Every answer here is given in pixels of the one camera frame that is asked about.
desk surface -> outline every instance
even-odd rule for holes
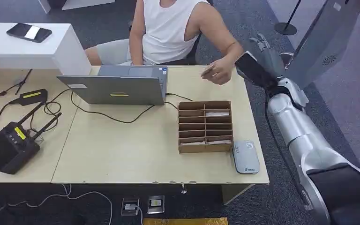
[[[19,83],[27,72],[28,70],[0,69],[0,92],[6,90],[13,84]],[[23,85],[20,93],[45,88],[48,90],[48,100],[52,99],[61,91],[67,89],[67,86],[56,78],[57,74],[59,74],[57,70],[34,70],[28,77],[26,84]],[[6,96],[0,97],[0,109],[7,102],[18,98],[18,96],[15,95],[16,90],[17,88],[13,88]],[[0,172],[0,182],[51,182],[76,111],[76,107],[69,101],[70,93],[70,91],[67,91],[56,100],[61,104],[61,112],[63,114],[59,118],[59,124],[54,130],[42,134],[45,141],[41,144],[41,150],[38,154],[25,167],[17,172],[16,175],[8,175]],[[0,117],[0,130],[11,121],[19,121],[36,105],[37,104],[8,106]],[[52,105],[52,110],[55,110],[56,107],[56,105]],[[52,116],[43,113],[43,109],[41,108],[35,113],[32,125],[34,128],[39,129],[51,118]],[[23,123],[24,128],[28,129],[30,127],[29,124],[30,120],[28,119],[28,121]]]
[[[204,67],[170,67],[168,92],[194,101],[230,100],[234,140],[252,140],[260,171],[239,174],[230,152],[179,154],[177,112],[155,106],[132,124],[76,112],[52,182],[143,184],[268,184],[269,178],[255,121],[243,79],[234,70],[232,80],[217,86],[200,78]],[[94,67],[92,74],[99,70]],[[184,101],[167,97],[177,105]],[[147,106],[89,105],[85,110],[102,112],[120,120],[132,120]]]

white tank top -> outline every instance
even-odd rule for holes
[[[188,19],[199,2],[207,1],[176,0],[170,7],[163,8],[160,0],[144,0],[144,59],[159,64],[187,56],[198,36],[184,41],[184,34]]]

table leg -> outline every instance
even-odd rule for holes
[[[39,3],[41,4],[44,12],[47,14],[50,11],[50,4],[47,0],[38,0]]]
[[[232,202],[238,196],[243,194],[249,188],[253,187],[254,184],[225,184],[221,186],[223,195],[223,204],[227,205]]]

gray shorts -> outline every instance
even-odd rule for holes
[[[132,65],[129,51],[129,39],[122,39],[102,43],[96,46],[98,56],[102,64],[110,65]],[[143,59],[144,65],[154,65],[151,61]]]

chair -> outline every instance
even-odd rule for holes
[[[213,6],[213,0],[206,0],[206,1],[210,5]],[[133,23],[133,21],[129,22],[129,31],[132,29],[132,23]],[[164,62],[159,65],[160,66],[193,66],[193,65],[197,65],[195,55],[196,55],[196,50],[198,48],[199,40],[201,39],[201,35],[202,35],[202,33],[200,33],[198,35],[198,38],[194,42],[193,48],[191,49],[190,53],[184,59],[170,61],[170,62]]]

